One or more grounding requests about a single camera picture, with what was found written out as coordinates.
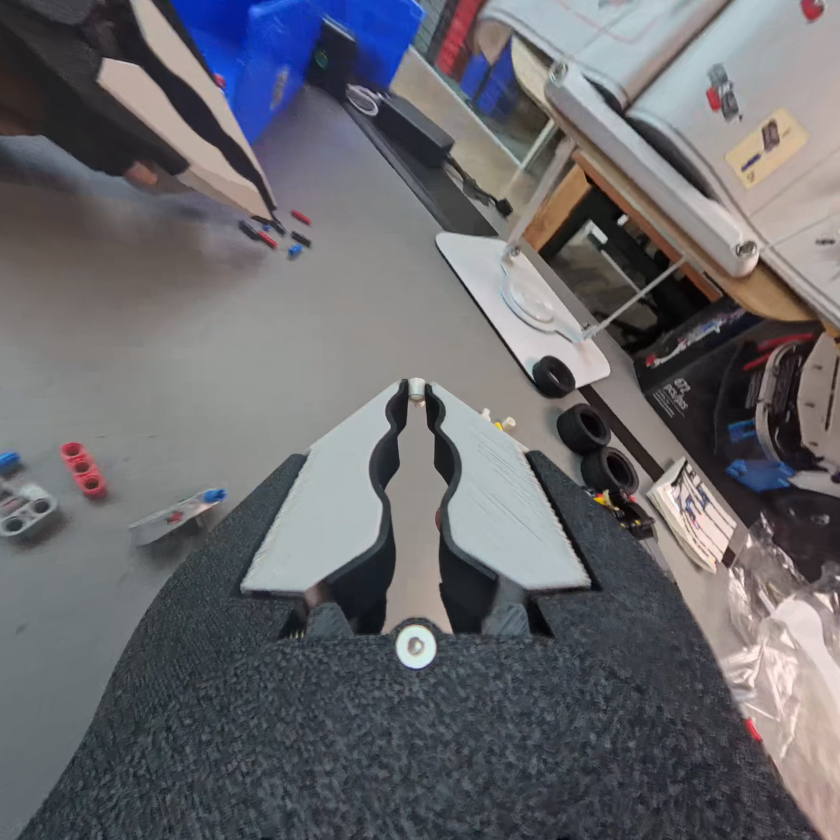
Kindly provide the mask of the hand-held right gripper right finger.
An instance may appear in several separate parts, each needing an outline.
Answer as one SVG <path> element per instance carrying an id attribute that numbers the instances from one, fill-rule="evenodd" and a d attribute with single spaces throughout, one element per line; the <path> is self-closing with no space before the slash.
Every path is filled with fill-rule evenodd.
<path id="1" fill-rule="evenodd" d="M 592 577 L 529 451 L 443 386 L 426 384 L 439 513 L 439 591 L 454 634 L 528 635 L 544 596 Z"/>

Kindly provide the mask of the clear plastic bag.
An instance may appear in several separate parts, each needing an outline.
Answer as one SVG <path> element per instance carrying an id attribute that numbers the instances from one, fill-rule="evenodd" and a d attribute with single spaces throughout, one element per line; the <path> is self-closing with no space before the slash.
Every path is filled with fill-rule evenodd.
<path id="1" fill-rule="evenodd" d="M 823 838 L 839 838 L 839 577 L 808 582 L 761 516 L 729 569 L 740 646 L 721 661 L 774 768 Z"/>

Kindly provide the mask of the red storage bins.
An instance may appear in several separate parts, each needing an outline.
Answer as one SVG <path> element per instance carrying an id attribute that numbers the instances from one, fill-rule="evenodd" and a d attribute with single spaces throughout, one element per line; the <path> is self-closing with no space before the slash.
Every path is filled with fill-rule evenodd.
<path id="1" fill-rule="evenodd" d="M 459 79 L 471 53 L 470 37 L 485 1 L 447 1 L 438 23 L 429 58 L 449 79 Z"/>

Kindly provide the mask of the black power adapter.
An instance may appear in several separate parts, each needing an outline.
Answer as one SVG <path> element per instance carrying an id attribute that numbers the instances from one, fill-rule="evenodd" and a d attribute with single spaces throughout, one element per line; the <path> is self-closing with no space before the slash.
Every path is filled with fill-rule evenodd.
<path id="1" fill-rule="evenodd" d="M 374 124 L 385 137 L 400 144 L 426 168 L 444 166 L 455 144 L 449 133 L 396 94 L 382 98 L 377 108 Z"/>

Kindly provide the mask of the red three-hole beam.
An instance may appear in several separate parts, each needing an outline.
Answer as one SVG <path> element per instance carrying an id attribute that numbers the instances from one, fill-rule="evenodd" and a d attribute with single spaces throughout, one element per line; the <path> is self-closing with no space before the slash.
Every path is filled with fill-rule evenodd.
<path id="1" fill-rule="evenodd" d="M 62 463 L 70 473 L 82 495 L 91 501 L 103 500 L 108 495 L 107 482 L 95 459 L 84 444 L 64 443 L 59 447 Z"/>

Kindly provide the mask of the small black device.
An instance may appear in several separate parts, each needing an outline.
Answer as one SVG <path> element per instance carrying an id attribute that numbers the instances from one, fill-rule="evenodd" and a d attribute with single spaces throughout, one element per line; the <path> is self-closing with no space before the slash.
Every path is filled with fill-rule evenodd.
<path id="1" fill-rule="evenodd" d="M 330 17 L 321 20 L 316 44 L 311 53 L 306 82 L 337 102 L 347 98 L 347 87 L 354 77 L 358 58 L 355 36 Z"/>

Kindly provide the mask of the blue plastic bin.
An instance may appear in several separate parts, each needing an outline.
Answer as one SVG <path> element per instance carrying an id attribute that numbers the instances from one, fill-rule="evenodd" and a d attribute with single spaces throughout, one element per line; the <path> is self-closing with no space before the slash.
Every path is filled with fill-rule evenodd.
<path id="1" fill-rule="evenodd" d="M 358 58 L 352 81 L 375 90 L 388 88 L 423 21 L 420 5 L 406 1 L 319 3 L 322 18 L 332 18 L 356 38 Z"/>
<path id="2" fill-rule="evenodd" d="M 311 1 L 174 1 L 249 142 L 301 89 L 319 38 Z"/>

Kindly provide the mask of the black toy tire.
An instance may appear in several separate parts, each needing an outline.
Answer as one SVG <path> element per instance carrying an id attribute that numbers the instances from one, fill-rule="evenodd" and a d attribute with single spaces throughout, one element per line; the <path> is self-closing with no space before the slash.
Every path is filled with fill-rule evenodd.
<path id="1" fill-rule="evenodd" d="M 556 419 L 561 442 L 573 453 L 586 456 L 608 446 L 612 431 L 603 414 L 588 403 L 578 403 Z"/>
<path id="2" fill-rule="evenodd" d="M 552 355 L 543 356 L 533 365 L 532 380 L 538 391 L 549 398 L 563 398 L 577 388 L 572 370 Z"/>
<path id="3" fill-rule="evenodd" d="M 603 447 L 585 455 L 581 460 L 584 484 L 596 492 L 610 495 L 626 493 L 632 496 L 639 488 L 639 478 L 633 463 L 614 447 Z"/>

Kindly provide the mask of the brick-built toy car chassis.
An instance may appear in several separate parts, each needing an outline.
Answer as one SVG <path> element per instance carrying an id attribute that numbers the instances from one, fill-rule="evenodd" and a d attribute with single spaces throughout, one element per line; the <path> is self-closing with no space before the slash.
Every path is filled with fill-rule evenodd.
<path id="1" fill-rule="evenodd" d="M 654 520 L 632 495 L 624 490 L 603 490 L 594 492 L 591 496 L 598 505 L 611 513 L 622 529 L 630 533 L 637 541 L 643 542 L 656 538 Z"/>

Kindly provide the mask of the sticker sheet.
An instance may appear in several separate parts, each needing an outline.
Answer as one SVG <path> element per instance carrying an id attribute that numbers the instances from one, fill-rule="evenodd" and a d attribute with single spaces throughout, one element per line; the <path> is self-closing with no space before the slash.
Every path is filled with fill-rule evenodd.
<path id="1" fill-rule="evenodd" d="M 700 570 L 716 574 L 737 523 L 687 458 L 677 460 L 647 490 L 647 500 Z"/>

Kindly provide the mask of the light grey connector brick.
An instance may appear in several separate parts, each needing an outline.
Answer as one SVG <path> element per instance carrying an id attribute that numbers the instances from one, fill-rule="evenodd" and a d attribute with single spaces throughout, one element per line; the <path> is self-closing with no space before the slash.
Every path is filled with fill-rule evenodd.
<path id="1" fill-rule="evenodd" d="M 201 524 L 205 514 L 225 501 L 227 496 L 224 488 L 206 488 L 131 523 L 129 535 L 132 546 L 144 547 L 169 537 L 188 524 Z"/>
<path id="2" fill-rule="evenodd" d="M 1 537 L 7 540 L 32 538 L 55 518 L 56 499 L 37 484 L 1 486 Z"/>

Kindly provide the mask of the group of small brick pins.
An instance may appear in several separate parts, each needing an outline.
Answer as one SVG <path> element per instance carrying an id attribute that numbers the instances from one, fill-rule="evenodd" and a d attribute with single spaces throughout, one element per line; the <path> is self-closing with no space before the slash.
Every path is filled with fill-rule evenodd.
<path id="1" fill-rule="evenodd" d="M 283 250 L 288 261 L 296 261 L 312 249 L 312 239 L 308 235 L 287 227 L 276 216 L 240 219 L 237 228 L 253 242 L 260 243 L 272 251 Z"/>

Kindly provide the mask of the blue storage crate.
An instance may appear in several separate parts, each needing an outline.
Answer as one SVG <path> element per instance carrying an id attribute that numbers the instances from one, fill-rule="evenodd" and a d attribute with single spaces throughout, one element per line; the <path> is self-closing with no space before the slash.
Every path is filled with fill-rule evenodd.
<path id="1" fill-rule="evenodd" d="M 499 123 L 508 121 L 520 97 L 511 39 L 493 65 L 482 54 L 471 57 L 459 86 L 470 107 L 478 114 Z"/>

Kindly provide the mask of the grey desk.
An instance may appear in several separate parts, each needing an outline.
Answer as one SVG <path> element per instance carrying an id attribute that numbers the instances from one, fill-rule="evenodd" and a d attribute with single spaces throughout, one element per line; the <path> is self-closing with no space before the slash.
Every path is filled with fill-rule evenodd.
<path id="1" fill-rule="evenodd" d="M 316 212 L 298 261 L 201 204 L 2 184 L 2 449 L 60 505 L 2 540 L 2 838 L 819 838 L 400 176 L 318 93 L 260 152 Z M 292 639 L 291 604 L 238 591 L 299 455 L 412 375 L 513 412 L 596 580 L 540 598 L 537 636 L 422 616 L 418 671 L 398 628 Z"/>

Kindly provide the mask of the black toy car box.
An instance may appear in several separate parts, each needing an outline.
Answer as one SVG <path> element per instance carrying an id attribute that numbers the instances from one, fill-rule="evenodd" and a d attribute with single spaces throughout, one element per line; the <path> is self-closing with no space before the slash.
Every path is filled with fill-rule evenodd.
<path id="1" fill-rule="evenodd" d="M 708 307 L 634 359 L 640 389 L 742 523 L 809 582 L 839 551 L 838 339 Z"/>

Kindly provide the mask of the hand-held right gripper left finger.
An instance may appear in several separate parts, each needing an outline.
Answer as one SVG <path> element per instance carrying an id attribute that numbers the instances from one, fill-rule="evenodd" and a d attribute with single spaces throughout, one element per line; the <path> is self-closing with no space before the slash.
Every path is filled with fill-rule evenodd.
<path id="1" fill-rule="evenodd" d="M 305 603 L 325 591 L 357 634 L 382 634 L 396 567 L 386 490 L 401 465 L 409 392 L 408 380 L 388 385 L 308 449 L 242 595 Z"/>

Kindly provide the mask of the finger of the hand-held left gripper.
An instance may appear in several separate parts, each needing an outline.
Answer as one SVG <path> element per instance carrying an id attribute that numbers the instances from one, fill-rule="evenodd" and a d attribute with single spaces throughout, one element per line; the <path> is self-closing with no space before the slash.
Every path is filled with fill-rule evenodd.
<path id="1" fill-rule="evenodd" d="M 216 146 L 237 173 L 254 183 L 267 204 L 275 202 L 257 159 L 228 105 L 222 89 L 195 53 L 190 36 L 182 37 L 155 2 L 132 1 L 139 30 L 132 59 L 163 90 L 172 106 L 203 139 Z"/>
<path id="2" fill-rule="evenodd" d="M 98 84 L 187 162 L 184 172 L 176 176 L 180 183 L 248 217 L 272 216 L 256 185 L 187 124 L 144 70 L 129 62 L 104 59 Z"/>

